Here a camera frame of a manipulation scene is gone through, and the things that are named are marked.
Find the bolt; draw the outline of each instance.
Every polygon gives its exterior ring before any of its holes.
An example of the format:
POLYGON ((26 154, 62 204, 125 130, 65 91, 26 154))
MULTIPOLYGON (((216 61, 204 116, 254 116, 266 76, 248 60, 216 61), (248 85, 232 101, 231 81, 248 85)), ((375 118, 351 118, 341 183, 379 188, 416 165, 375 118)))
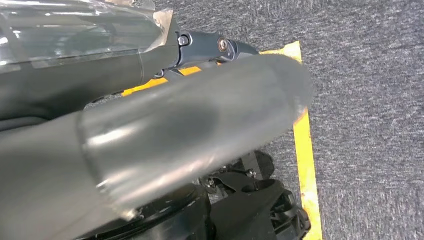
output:
POLYGON ((165 71, 162 69, 162 70, 160 70, 159 72, 157 72, 157 73, 153 76, 153 78, 154 78, 154 79, 160 79, 160 78, 162 78, 164 75, 165 75, 165 71))
POLYGON ((178 37, 178 45, 185 46, 190 43, 189 38, 186 35, 181 35, 178 37))
POLYGON ((211 188, 213 188, 214 187, 214 181, 211 179, 211 178, 209 178, 208 180, 207 180, 207 184, 209 185, 209 187, 211 187, 211 188))
POLYGON ((228 49, 228 42, 223 36, 218 38, 218 49, 221 52, 226 52, 228 49))
POLYGON ((249 169, 246 171, 246 176, 249 178, 256 178, 256 172, 253 169, 249 169))

